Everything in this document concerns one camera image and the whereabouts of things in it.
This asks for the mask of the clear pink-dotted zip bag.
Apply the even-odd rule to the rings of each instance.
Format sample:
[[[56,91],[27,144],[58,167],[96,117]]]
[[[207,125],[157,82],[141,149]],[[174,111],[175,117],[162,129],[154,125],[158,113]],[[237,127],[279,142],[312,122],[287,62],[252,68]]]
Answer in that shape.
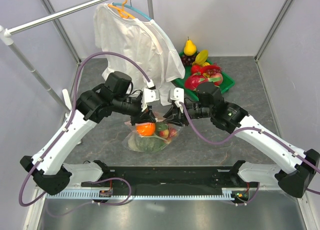
[[[166,123],[165,118],[159,112],[155,112],[154,115],[156,123],[136,125],[131,125],[129,121],[125,123],[131,130],[122,141],[125,148],[135,152],[154,153],[162,151],[179,136],[181,126]]]

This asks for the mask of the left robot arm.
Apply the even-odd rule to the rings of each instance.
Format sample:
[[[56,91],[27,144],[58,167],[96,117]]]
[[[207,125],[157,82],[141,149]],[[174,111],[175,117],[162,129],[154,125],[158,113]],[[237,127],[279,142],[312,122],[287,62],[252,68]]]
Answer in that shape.
[[[157,100],[153,81],[148,80],[147,87],[137,97],[127,93],[132,86],[130,76],[115,71],[105,83],[80,95],[70,116],[47,145],[34,156],[24,156],[20,161],[37,186],[49,195],[56,195],[72,184],[94,182],[106,186],[109,183],[107,166],[101,161],[66,164],[65,159],[88,132],[113,112],[130,116],[132,124],[155,122],[148,106]]]

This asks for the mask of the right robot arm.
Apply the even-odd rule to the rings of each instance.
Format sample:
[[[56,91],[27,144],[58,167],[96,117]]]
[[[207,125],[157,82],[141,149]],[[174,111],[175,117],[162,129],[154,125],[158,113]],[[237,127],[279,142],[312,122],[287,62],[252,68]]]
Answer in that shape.
[[[200,84],[196,93],[197,102],[185,103],[184,90],[174,88],[169,92],[172,107],[164,115],[166,122],[179,126],[190,125],[192,120],[208,118],[218,129],[229,136],[213,145],[222,145],[232,137],[238,137],[269,157],[274,164],[253,164],[239,160],[229,174],[233,186],[245,182],[259,182],[263,185],[278,186],[290,196],[301,198],[314,176],[319,173],[320,154],[314,149],[303,150],[258,123],[245,109],[224,100],[219,87],[212,82]]]

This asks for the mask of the green lettuce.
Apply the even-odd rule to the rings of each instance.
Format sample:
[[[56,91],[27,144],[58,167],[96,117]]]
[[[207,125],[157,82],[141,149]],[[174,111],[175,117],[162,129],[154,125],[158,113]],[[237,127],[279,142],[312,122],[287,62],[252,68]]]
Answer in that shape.
[[[136,145],[135,137],[131,136],[128,140],[128,148],[132,151],[138,151],[138,147]]]

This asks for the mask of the orange fruit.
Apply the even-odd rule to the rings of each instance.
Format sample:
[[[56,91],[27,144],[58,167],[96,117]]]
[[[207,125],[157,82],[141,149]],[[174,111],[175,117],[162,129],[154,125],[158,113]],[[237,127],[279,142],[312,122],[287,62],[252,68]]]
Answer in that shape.
[[[142,123],[135,126],[136,132],[140,136],[152,136],[156,131],[155,123]]]

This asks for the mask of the green melon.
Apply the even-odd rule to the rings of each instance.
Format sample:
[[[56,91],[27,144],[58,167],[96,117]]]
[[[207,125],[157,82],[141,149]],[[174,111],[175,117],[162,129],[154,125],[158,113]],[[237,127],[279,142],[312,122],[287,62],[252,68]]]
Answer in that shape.
[[[162,150],[166,146],[166,142],[156,137],[135,137],[135,143],[138,151],[145,153],[153,153]]]

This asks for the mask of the red lychee bunch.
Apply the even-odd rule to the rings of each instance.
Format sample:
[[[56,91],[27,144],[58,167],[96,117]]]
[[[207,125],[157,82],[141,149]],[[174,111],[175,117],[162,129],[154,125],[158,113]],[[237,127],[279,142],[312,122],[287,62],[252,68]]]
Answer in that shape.
[[[155,124],[155,134],[169,144],[178,135],[178,131],[170,124],[157,122]]]

